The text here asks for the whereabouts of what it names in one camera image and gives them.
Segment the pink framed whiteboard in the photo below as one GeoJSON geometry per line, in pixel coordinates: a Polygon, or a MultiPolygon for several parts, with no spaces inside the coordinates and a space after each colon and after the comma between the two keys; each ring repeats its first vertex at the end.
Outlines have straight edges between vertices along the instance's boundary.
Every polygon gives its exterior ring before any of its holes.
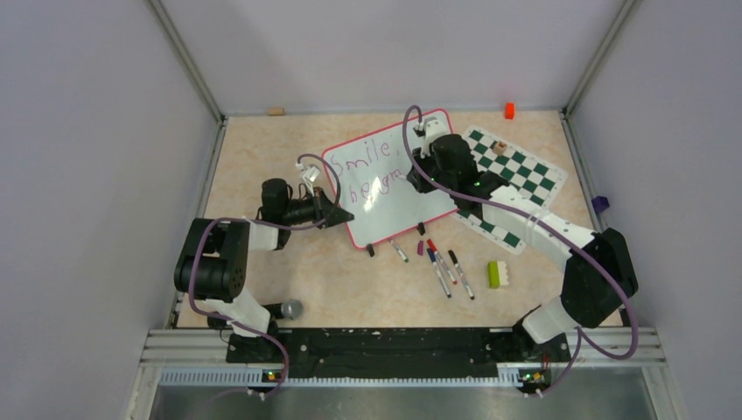
{"type": "Polygon", "coordinates": [[[354,219],[346,224],[359,250],[405,233],[419,223],[456,211],[439,190],[419,193],[406,179],[412,168],[403,145],[403,124],[397,122],[323,151],[325,173],[340,191],[339,207],[354,219]]]}

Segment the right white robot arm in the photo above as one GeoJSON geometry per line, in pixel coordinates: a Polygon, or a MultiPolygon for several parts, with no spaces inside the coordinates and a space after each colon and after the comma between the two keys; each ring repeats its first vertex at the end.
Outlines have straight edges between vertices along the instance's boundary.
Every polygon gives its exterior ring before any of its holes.
{"type": "Polygon", "coordinates": [[[417,192],[448,194],[459,210],[506,229],[563,272],[560,294],[516,322],[513,348],[520,358],[535,361],[556,336],[599,326],[637,292],[621,233],[575,225],[522,197],[503,177],[479,170],[467,141],[458,134],[414,132],[423,143],[408,151],[412,168],[407,180],[417,192]]]}

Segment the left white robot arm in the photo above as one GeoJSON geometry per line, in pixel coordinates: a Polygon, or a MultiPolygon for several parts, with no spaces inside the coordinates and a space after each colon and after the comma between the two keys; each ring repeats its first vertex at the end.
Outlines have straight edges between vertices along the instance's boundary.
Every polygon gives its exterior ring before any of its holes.
{"type": "Polygon", "coordinates": [[[280,351],[280,338],[270,328],[280,319],[297,319],[303,304],[289,299],[259,304],[246,290],[251,251],[278,251],[297,230],[332,228],[354,215],[330,200],[319,186],[301,185],[294,197],[282,178],[262,183],[262,204],[254,220],[192,221],[174,270],[174,286],[185,293],[195,312],[205,302],[212,328],[227,328],[248,338],[247,349],[259,361],[271,361],[280,351]]]}

